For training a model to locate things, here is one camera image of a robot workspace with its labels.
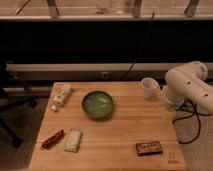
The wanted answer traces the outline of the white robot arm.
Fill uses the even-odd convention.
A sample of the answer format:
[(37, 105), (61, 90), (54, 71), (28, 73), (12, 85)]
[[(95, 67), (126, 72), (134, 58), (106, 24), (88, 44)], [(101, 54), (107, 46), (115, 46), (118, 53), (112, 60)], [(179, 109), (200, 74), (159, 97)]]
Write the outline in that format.
[(207, 66), (200, 61), (176, 66), (165, 74), (166, 85), (161, 91), (164, 105), (163, 121), (172, 122), (176, 112), (185, 99), (192, 100), (205, 111), (213, 114), (213, 87), (205, 83)]

